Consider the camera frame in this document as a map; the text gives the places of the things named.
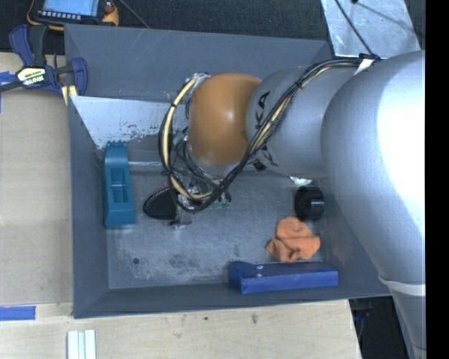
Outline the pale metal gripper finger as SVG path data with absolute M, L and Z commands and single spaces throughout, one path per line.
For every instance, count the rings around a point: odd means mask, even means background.
M 186 227 L 192 223 L 193 212 L 188 212 L 184 209 L 177 210 L 177 218 L 175 227 Z

